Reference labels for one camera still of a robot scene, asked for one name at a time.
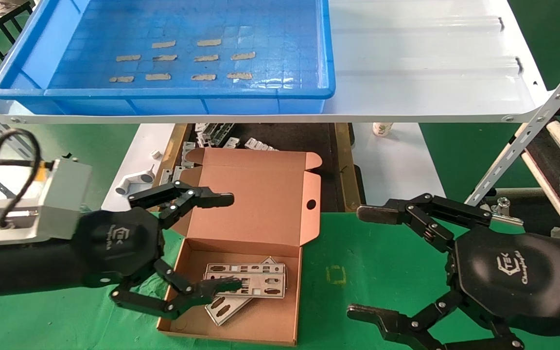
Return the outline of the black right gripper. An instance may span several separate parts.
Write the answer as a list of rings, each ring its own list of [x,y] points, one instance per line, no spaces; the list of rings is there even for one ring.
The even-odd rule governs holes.
[[[375,324],[382,339],[412,350],[524,350],[516,328],[560,336],[560,239],[474,228],[455,241],[457,275],[451,290],[410,317],[349,304],[350,319]],[[492,337],[442,343],[430,328],[461,308]]]

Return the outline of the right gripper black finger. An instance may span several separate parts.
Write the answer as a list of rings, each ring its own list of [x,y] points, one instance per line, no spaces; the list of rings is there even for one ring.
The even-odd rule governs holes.
[[[389,199],[384,206],[361,205],[356,209],[356,215],[364,222],[406,225],[441,253],[453,250],[454,235],[437,221],[462,228],[487,228],[492,218],[489,211],[431,193],[409,200]]]

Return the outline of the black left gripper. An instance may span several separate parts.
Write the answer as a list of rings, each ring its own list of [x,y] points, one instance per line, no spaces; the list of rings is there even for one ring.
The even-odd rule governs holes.
[[[110,293],[116,306],[171,320],[190,308],[210,304],[218,293],[236,292],[242,287],[236,277],[191,283],[160,259],[164,255],[161,228],[171,228],[193,208],[231,206],[235,202],[232,193],[215,193],[209,187],[175,181],[134,193],[127,199],[133,209],[99,210],[80,217],[70,243],[78,259],[76,264],[82,269],[81,286],[118,284]],[[162,204],[168,206],[158,218],[145,210]],[[175,297],[166,301],[131,291],[154,273],[177,291]]]

